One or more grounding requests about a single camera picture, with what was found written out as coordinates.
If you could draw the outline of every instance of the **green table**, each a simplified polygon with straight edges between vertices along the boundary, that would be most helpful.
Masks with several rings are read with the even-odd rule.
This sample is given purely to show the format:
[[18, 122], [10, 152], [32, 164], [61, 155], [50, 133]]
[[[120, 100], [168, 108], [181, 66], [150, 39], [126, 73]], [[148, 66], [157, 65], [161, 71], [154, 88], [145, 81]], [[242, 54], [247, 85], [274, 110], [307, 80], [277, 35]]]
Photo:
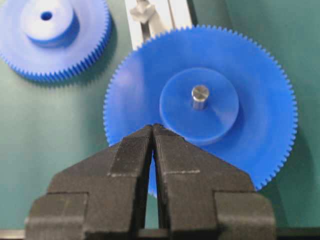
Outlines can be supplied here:
[[[272, 201], [278, 226], [319, 226], [320, 1], [229, 0], [231, 21], [220, 11], [220, 1], [190, 1], [197, 22], [232, 25], [266, 47], [286, 70], [298, 101], [292, 154], [261, 193]], [[23, 228], [32, 201], [45, 193], [55, 173], [108, 146], [104, 95], [131, 42], [124, 1], [107, 3], [113, 19], [109, 45], [92, 68], [71, 82], [32, 83], [0, 60], [0, 229]], [[147, 227], [157, 227], [157, 217], [157, 201], [149, 196]]]

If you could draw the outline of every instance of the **blue plastic gear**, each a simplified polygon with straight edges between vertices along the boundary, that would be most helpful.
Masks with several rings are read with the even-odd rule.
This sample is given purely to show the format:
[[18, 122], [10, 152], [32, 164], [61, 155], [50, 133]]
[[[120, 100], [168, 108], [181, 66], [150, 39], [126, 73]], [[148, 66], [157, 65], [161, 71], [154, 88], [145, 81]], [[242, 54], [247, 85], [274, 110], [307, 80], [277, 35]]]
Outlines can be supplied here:
[[27, 79], [62, 81], [98, 60], [111, 29], [105, 0], [7, 0], [0, 9], [0, 55]]
[[[191, 104], [196, 85], [211, 90], [202, 111]], [[164, 124], [247, 172], [259, 190], [292, 150], [297, 110], [290, 81], [265, 49], [232, 30], [197, 26], [132, 52], [111, 79], [103, 120], [110, 145], [144, 125]], [[152, 169], [151, 193], [155, 178]]]

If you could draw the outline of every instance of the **gear hole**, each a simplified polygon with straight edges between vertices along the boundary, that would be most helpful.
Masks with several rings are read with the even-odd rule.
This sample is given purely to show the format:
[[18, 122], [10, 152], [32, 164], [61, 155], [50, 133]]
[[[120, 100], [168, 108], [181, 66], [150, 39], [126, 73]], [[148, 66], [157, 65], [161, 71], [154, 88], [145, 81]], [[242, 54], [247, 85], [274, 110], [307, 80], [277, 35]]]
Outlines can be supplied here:
[[43, 12], [42, 14], [41, 14], [41, 19], [43, 20], [43, 21], [48, 21], [48, 20], [50, 20], [52, 18], [52, 12], [50, 12], [50, 11], [45, 11], [45, 12]]

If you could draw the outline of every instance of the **blue gear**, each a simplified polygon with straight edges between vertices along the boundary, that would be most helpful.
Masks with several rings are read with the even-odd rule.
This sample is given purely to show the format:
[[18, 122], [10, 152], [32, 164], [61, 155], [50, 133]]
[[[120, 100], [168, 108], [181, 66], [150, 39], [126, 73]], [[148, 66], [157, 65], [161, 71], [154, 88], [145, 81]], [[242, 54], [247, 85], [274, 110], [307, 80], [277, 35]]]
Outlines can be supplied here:
[[[200, 112], [191, 106], [198, 84], [213, 89]], [[298, 127], [294, 91], [277, 61], [242, 34], [205, 26], [166, 33], [132, 52], [111, 79], [103, 119], [110, 145], [164, 124], [247, 172], [257, 190], [284, 165]], [[151, 171], [149, 192], [155, 178]]]
[[0, 9], [0, 55], [27, 79], [62, 81], [98, 60], [111, 29], [105, 0], [7, 0]]

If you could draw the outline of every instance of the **black clamp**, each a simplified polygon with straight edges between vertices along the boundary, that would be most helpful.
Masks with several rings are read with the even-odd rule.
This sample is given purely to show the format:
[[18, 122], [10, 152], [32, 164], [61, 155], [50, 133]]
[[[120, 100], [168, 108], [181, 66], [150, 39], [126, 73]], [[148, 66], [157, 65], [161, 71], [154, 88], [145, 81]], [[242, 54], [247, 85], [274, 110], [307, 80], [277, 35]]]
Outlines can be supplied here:
[[[160, 229], [148, 231], [152, 153]], [[55, 175], [25, 239], [274, 240], [276, 221], [248, 174], [155, 124]]]

